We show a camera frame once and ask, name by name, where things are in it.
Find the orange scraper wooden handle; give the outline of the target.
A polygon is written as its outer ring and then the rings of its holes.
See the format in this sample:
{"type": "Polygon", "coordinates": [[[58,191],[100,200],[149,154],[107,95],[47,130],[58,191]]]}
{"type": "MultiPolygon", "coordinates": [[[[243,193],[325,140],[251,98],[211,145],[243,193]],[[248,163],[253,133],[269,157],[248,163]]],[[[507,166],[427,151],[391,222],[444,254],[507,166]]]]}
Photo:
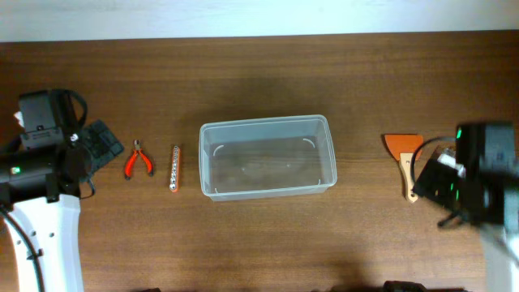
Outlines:
{"type": "Polygon", "coordinates": [[[421,135],[416,134],[384,134],[385,145],[398,162],[404,180],[404,194],[408,202],[414,203],[418,196],[412,191],[414,183],[411,179],[410,161],[414,151],[424,142],[421,135]]]}

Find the clear plastic container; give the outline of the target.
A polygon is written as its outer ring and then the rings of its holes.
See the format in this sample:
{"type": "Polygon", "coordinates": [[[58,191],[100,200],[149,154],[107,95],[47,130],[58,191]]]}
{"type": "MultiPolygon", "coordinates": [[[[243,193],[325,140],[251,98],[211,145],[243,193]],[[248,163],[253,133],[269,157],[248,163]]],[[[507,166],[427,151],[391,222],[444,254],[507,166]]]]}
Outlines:
{"type": "Polygon", "coordinates": [[[206,123],[199,177],[215,202],[325,192],[337,183],[328,120],[313,114],[206,123]]]}

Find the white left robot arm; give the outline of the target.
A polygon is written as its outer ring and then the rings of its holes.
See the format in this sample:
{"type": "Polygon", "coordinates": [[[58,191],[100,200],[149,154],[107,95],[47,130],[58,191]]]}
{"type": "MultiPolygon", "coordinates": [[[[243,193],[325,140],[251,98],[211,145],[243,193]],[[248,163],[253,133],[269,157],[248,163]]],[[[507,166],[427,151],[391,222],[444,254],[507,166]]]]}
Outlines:
{"type": "Polygon", "coordinates": [[[43,130],[35,148],[1,157],[1,216],[14,247],[22,291],[82,291],[81,183],[124,147],[101,120],[63,141],[43,130]]]}

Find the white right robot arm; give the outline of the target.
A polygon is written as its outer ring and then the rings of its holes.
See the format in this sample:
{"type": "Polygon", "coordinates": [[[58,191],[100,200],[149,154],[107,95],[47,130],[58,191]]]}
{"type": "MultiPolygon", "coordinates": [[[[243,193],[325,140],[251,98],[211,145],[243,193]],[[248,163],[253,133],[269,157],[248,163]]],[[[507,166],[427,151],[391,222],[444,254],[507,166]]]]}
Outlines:
{"type": "Polygon", "coordinates": [[[518,157],[511,122],[465,122],[451,139],[455,148],[435,153],[413,191],[448,210],[438,222],[478,230],[486,259],[487,289],[518,289],[518,157]]]}

